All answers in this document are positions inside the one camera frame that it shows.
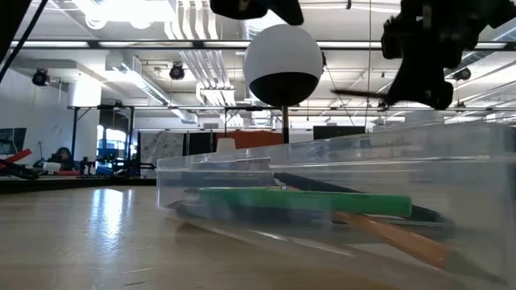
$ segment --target table surface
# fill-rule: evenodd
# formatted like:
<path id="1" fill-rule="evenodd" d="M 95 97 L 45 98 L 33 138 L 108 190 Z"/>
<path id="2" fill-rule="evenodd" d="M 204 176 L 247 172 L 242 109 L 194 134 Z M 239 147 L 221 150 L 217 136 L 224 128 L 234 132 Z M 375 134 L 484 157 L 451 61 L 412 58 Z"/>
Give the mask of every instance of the table surface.
<path id="1" fill-rule="evenodd" d="M 0 196 L 0 288 L 389 289 L 164 217 L 155 189 Z"/>

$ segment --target white sphere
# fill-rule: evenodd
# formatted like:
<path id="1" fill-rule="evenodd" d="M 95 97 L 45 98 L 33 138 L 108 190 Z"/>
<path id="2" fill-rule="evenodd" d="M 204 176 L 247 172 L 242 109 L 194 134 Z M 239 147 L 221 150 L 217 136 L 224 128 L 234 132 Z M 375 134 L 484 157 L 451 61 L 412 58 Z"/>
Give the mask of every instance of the white sphere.
<path id="1" fill-rule="evenodd" d="M 321 50 L 312 36 L 287 24 L 269 27 L 249 44 L 243 74 L 249 89 L 272 106 L 307 99 L 323 73 Z"/>

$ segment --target white pipe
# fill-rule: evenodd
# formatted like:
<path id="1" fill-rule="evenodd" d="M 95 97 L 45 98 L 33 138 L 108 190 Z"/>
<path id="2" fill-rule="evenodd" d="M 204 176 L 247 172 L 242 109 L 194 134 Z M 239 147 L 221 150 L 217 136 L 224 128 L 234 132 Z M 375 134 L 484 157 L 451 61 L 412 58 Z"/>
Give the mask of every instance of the white pipe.
<path id="1" fill-rule="evenodd" d="M 172 7 L 170 9 L 170 14 L 172 15 L 173 20 L 170 23 L 165 23 L 165 34 L 168 36 L 169 39 L 183 40 L 185 37 L 183 36 L 181 27 L 179 26 L 179 18 L 177 17 L 177 12 L 173 10 Z M 194 61 L 192 61 L 192 59 L 194 58 L 192 52 L 179 51 L 179 55 L 183 59 L 183 61 L 188 65 L 195 78 L 201 82 L 202 87 L 210 87 L 208 81 L 202 78 L 201 73 L 199 72 L 200 68 L 195 65 Z"/>
<path id="2" fill-rule="evenodd" d="M 202 0 L 194 0 L 195 3 L 195 32 L 199 39 L 206 39 L 206 33 L 204 32 L 204 6 L 202 5 Z M 215 62 L 215 55 L 213 51 L 206 52 L 208 56 L 208 61 L 211 64 L 211 67 L 214 70 L 214 74 L 217 77 L 216 87 L 223 88 L 224 84 L 222 81 L 222 76 L 220 71 L 218 70 L 218 65 Z"/>
<path id="3" fill-rule="evenodd" d="M 183 3 L 183 32 L 185 33 L 187 39 L 195 39 L 194 34 L 192 33 L 192 28 L 190 27 L 190 1 L 181 0 L 181 2 Z M 206 62 L 204 61 L 200 51 L 194 51 L 192 56 L 192 61 L 196 62 L 196 67 L 200 68 L 199 74 L 202 76 L 203 82 L 209 83 L 208 86 L 215 88 L 215 80 L 211 76 L 210 70 L 206 65 Z"/>
<path id="4" fill-rule="evenodd" d="M 208 33 L 210 34 L 211 39 L 218 39 L 216 16 L 215 13 L 213 13 L 211 10 L 208 11 Z M 216 51 L 215 56 L 215 60 L 218 62 L 217 65 L 219 66 L 222 73 L 221 81 L 224 82 L 225 87 L 230 88 L 231 83 L 229 82 L 226 65 L 224 64 L 223 53 L 221 51 Z"/>
<path id="5" fill-rule="evenodd" d="M 179 32 L 178 34 L 175 34 L 173 32 L 173 21 L 172 22 L 166 22 L 164 23 L 164 33 L 167 35 L 169 39 L 176 39 L 176 36 L 179 35 L 179 37 L 182 38 L 182 34 Z M 193 76 L 196 80 L 200 81 L 201 87 L 204 89 L 206 88 L 206 85 L 201 81 L 201 76 L 199 76 L 198 70 L 194 67 L 194 65 L 191 63 L 190 58 L 186 55 L 186 52 L 179 51 L 179 56 L 183 59 L 183 61 L 188 65 L 188 68 L 192 72 Z"/>
<path id="6" fill-rule="evenodd" d="M 50 3 L 52 6 L 54 6 L 56 9 L 59 9 L 59 12 L 64 15 L 67 19 L 70 19 L 75 25 L 77 25 L 81 30 L 86 32 L 91 38 L 98 39 L 98 37 L 93 34 L 88 28 L 86 28 L 82 23 L 77 21 L 70 13 L 68 13 L 66 10 L 62 10 L 62 8 L 57 4 L 54 0 L 48 0 L 48 3 Z"/>

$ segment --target wooden table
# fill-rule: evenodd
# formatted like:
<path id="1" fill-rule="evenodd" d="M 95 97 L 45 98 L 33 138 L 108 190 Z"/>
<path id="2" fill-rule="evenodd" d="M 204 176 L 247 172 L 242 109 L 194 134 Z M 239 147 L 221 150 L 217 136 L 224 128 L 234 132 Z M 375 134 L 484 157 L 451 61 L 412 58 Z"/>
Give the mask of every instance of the wooden table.
<path id="1" fill-rule="evenodd" d="M 0 195 L 0 289 L 389 289 L 175 222 L 155 203 L 152 187 Z"/>

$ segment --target clear plastic bin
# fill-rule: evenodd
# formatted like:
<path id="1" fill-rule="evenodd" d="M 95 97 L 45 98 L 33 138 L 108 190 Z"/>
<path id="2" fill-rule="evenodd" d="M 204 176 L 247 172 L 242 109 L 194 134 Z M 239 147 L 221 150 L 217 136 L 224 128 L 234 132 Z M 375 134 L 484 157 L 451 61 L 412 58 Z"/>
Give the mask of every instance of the clear plastic bin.
<path id="1" fill-rule="evenodd" d="M 516 289 L 514 150 L 462 123 L 163 159 L 157 205 L 397 288 Z"/>

